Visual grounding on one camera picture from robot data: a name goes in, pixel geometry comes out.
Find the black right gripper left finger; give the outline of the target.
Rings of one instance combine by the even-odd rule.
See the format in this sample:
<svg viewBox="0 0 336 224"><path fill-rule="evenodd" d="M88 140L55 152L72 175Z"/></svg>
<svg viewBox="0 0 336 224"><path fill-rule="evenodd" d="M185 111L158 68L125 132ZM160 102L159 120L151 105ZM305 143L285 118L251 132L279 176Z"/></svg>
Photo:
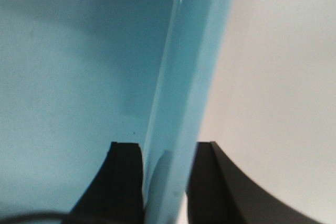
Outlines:
<svg viewBox="0 0 336 224"><path fill-rule="evenodd" d="M112 142L98 173L71 212L121 223L143 223L142 185L139 144Z"/></svg>

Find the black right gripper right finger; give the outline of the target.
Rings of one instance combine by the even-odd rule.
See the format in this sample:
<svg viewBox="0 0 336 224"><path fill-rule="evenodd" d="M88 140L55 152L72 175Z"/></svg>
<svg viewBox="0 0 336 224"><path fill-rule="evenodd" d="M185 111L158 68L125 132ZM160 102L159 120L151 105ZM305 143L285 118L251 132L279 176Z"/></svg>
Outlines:
<svg viewBox="0 0 336 224"><path fill-rule="evenodd" d="M335 223L335 183L315 169L233 159L198 142L188 182L189 223Z"/></svg>

